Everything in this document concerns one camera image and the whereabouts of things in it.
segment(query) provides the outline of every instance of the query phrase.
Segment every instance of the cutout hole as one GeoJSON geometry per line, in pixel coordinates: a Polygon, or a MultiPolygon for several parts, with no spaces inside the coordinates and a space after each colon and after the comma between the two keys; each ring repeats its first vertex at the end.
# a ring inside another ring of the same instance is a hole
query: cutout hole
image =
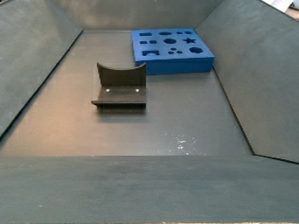
{"type": "Polygon", "coordinates": [[[153,36],[153,33],[151,32],[142,32],[142,33],[139,33],[139,36],[141,37],[149,37],[149,36],[153,36]]]}
{"type": "Polygon", "coordinates": [[[163,36],[173,35],[169,31],[162,31],[162,32],[159,32],[159,34],[163,35],[163,36]]]}
{"type": "Polygon", "coordinates": [[[187,44],[191,44],[191,43],[195,44],[197,39],[195,38],[187,38],[183,41],[186,41],[187,44]]]}
{"type": "Polygon", "coordinates": [[[199,47],[193,47],[190,50],[191,50],[193,53],[202,53],[203,52],[203,50],[199,47]]]}
{"type": "Polygon", "coordinates": [[[143,51],[143,56],[147,56],[149,54],[161,55],[159,51],[143,51]]]}
{"type": "Polygon", "coordinates": [[[177,40],[174,38],[167,38],[163,42],[169,45],[173,45],[177,43],[177,40]]]}

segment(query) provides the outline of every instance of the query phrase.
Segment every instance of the dark gray holder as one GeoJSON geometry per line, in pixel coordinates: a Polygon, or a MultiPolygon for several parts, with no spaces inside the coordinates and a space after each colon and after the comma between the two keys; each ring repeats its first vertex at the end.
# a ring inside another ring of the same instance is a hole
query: dark gray holder
{"type": "Polygon", "coordinates": [[[133,69],[114,69],[98,63],[102,88],[98,100],[101,106],[146,106],[146,63],[133,69]]]}

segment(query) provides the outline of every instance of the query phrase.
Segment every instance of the bin floor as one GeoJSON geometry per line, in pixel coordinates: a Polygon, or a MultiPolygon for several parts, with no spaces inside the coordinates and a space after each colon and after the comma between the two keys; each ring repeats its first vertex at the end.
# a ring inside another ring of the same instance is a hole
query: bin floor
{"type": "Polygon", "coordinates": [[[86,31],[0,143],[0,156],[251,156],[218,77],[147,76],[147,107],[98,109],[96,63],[135,66],[130,31],[86,31]]]}

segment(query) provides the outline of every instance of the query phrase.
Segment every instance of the foam shape sorter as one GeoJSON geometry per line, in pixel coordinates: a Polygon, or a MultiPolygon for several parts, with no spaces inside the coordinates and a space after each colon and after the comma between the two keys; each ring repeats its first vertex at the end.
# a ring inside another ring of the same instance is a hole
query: foam shape sorter
{"type": "Polygon", "coordinates": [[[191,28],[133,31],[135,65],[147,64],[147,74],[205,73],[214,54],[191,28]]]}

